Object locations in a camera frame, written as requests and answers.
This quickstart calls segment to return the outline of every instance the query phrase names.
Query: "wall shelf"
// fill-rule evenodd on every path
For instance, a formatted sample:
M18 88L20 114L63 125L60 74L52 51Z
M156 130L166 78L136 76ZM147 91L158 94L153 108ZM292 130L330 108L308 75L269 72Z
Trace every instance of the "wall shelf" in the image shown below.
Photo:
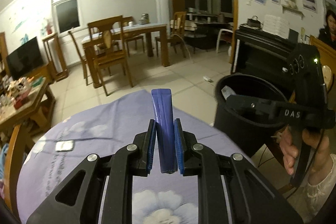
M293 9L291 7L288 7L286 5L282 5L282 13L284 13L285 11L290 11L290 12L293 12L297 15L301 15L301 20L303 20L303 18L305 17L305 15L303 14L303 12L299 11L299 10L296 10L296 9Z

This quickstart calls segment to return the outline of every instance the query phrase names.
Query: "black trash can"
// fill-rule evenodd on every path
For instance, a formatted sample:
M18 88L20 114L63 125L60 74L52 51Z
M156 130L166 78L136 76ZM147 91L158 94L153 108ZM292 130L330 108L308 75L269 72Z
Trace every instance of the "black trash can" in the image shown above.
M271 83L240 73L222 78L216 85L217 110L214 127L229 136L249 157L253 156L284 123L268 120L267 115L251 112L238 114L226 106L222 88L229 86L238 95L283 101L286 97Z

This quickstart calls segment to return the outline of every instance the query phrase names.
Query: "purple tablecloth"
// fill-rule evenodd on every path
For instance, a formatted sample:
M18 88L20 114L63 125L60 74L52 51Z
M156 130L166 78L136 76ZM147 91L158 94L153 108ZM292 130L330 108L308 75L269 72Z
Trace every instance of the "purple tablecloth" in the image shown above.
M42 137L29 153L17 184L17 206L22 223L87 155L114 154L133 142L134 136L147 131L154 118L151 95L141 90L110 104L77 113L57 124ZM222 132L174 109L182 128L216 153L230 156L241 150ZM56 152L61 140L75 140L74 150ZM158 151L154 154L151 174L133 178L133 224L198 223L197 177L161 174Z

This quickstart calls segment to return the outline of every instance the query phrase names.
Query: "television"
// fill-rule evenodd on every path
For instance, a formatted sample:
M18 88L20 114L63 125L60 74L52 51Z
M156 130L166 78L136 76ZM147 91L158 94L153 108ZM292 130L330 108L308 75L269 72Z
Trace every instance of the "television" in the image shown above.
M14 80L18 80L35 68L44 65L37 37L18 47L6 59L10 74Z

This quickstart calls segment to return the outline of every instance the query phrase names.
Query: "white sleeve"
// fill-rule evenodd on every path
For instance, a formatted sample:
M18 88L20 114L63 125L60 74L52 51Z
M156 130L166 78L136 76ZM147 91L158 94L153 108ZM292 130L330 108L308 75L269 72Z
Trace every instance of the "white sleeve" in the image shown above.
M336 183L336 155L330 154L333 167L326 178L317 185L307 184L305 188L305 200L308 210L315 216L324 205Z

